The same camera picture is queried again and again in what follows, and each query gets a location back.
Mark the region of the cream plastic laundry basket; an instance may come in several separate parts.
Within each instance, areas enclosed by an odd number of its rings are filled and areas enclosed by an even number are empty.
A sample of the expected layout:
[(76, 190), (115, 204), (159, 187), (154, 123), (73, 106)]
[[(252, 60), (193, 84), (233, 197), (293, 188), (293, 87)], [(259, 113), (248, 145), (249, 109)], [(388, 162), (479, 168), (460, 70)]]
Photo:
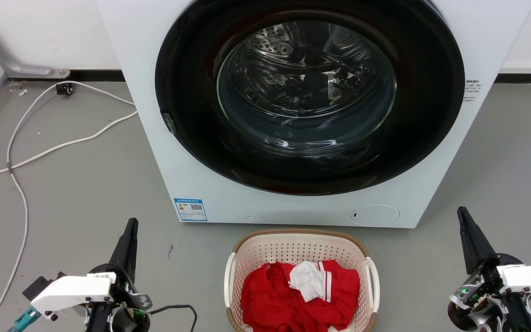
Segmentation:
[(329, 332), (372, 332), (378, 318), (381, 286), (377, 267), (367, 249), (345, 233), (319, 229), (281, 228), (249, 233), (240, 239), (224, 270), (224, 304), (234, 332), (253, 332), (242, 321), (242, 284), (267, 262), (334, 260), (360, 276), (359, 306), (348, 328)]

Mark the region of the red garment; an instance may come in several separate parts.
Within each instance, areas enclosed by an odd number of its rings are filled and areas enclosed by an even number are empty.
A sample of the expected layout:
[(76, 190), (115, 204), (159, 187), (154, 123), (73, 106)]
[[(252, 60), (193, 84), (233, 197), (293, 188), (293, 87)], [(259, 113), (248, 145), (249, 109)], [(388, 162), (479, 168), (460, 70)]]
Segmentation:
[(327, 273), (326, 300), (305, 302), (289, 286), (289, 270), (298, 263), (268, 262), (245, 278), (242, 321), (253, 332), (329, 332), (348, 328), (359, 306), (358, 271), (333, 260), (315, 262)]

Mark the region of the blue energy label sticker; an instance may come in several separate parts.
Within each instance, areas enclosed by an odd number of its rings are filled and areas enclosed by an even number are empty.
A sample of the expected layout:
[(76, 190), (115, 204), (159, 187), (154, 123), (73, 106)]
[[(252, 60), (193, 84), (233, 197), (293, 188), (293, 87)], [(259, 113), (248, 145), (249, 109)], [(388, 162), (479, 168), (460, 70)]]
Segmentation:
[(174, 198), (174, 206), (180, 221), (207, 222), (204, 202), (200, 199)]

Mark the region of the steel washer drum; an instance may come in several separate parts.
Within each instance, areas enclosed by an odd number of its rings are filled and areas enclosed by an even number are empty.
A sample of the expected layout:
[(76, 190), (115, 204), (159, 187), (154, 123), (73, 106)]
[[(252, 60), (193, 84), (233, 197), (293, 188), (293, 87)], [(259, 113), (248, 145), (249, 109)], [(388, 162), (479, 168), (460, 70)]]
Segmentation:
[(388, 117), (397, 79), (388, 57), (350, 28), (275, 24), (238, 42), (219, 70), (220, 108), (259, 148), (326, 157), (358, 145)]

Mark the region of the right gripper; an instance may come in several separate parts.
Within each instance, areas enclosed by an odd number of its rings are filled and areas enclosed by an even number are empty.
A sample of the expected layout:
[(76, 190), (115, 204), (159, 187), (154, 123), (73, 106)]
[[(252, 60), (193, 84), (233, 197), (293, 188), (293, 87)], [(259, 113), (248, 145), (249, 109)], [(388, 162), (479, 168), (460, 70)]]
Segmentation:
[(495, 255), (466, 207), (457, 208), (457, 217), (469, 277), (449, 297), (449, 319), (466, 332), (531, 332), (530, 288), (513, 291), (502, 277), (504, 269), (524, 265), (513, 256)]

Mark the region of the white garment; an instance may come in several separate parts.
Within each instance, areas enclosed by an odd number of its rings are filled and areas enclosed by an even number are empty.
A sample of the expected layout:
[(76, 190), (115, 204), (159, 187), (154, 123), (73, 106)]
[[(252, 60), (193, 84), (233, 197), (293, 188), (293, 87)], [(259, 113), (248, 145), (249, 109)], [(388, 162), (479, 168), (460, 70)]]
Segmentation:
[(305, 302), (327, 298), (327, 273), (314, 262), (302, 262), (289, 270), (289, 286), (298, 290)]

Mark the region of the grey wall pipe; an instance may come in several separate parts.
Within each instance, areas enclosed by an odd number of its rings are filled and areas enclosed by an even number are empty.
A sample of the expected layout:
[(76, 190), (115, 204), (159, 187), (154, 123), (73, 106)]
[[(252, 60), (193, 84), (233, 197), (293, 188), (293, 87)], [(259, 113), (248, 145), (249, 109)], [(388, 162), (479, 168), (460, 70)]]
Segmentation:
[(49, 66), (22, 63), (0, 42), (0, 66), (8, 78), (37, 78), (40, 80), (63, 80), (71, 74), (69, 69), (56, 69)]

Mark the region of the grey door latch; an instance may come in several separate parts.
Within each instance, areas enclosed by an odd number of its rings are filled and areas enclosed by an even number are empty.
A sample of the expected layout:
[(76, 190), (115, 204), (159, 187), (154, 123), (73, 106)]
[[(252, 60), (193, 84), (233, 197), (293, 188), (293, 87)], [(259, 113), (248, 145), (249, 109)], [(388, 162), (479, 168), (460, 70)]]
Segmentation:
[(177, 129), (175, 127), (175, 123), (173, 122), (173, 119), (171, 117), (171, 114), (169, 111), (165, 111), (165, 110), (161, 110), (160, 111), (160, 115), (162, 117), (162, 119), (164, 120), (164, 123), (166, 125), (166, 127), (168, 128), (168, 131), (175, 135), (176, 132), (177, 132)]

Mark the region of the black round washer door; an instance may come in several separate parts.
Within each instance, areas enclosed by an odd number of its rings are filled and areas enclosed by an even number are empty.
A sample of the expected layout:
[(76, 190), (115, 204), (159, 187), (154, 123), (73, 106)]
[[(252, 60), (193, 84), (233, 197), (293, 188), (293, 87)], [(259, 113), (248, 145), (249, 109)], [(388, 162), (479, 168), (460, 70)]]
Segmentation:
[[(326, 157), (291, 157), (249, 143), (224, 116), (217, 79), (229, 52), (256, 30), (323, 21), (361, 33), (388, 57), (397, 79), (392, 111), (358, 145)], [(165, 36), (155, 70), (159, 111), (199, 162), (234, 182), (295, 196), (362, 190), (426, 158), (463, 104), (460, 47), (428, 0), (196, 0)]]

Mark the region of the round white filter cover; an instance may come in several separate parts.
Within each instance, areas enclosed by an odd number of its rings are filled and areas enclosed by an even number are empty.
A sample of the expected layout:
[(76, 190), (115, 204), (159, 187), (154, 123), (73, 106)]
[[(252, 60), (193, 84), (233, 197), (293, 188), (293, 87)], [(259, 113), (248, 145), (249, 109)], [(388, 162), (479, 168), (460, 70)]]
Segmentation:
[(358, 208), (352, 212), (352, 221), (363, 227), (392, 227), (400, 218), (400, 211), (388, 205), (375, 204)]

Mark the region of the white front-load washing machine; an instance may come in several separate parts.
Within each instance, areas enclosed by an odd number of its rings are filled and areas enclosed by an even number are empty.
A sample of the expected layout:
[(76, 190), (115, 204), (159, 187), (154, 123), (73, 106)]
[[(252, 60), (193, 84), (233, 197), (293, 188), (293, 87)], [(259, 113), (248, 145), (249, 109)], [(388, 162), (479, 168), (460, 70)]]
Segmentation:
[(531, 0), (428, 0), (451, 29), (464, 62), (463, 104), (447, 136), (420, 163), (383, 183), (343, 194), (295, 196), (221, 176), (168, 131), (155, 90), (157, 58), (165, 36), (194, 1), (97, 0), (171, 204), (174, 198), (202, 200), (206, 223), (360, 226), (352, 212), (382, 204), (400, 211), (392, 228), (415, 228), (531, 11)]

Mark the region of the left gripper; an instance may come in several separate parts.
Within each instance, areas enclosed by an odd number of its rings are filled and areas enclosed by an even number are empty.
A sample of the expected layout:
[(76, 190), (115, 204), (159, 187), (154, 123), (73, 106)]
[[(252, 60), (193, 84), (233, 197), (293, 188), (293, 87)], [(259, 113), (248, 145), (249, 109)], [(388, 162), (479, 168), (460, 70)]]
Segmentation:
[(87, 323), (150, 323), (148, 309), (152, 301), (146, 294), (137, 292), (136, 259), (138, 248), (137, 219), (129, 219), (120, 236), (109, 263), (90, 270), (91, 273), (116, 274), (110, 282), (109, 296), (100, 301), (89, 301)]

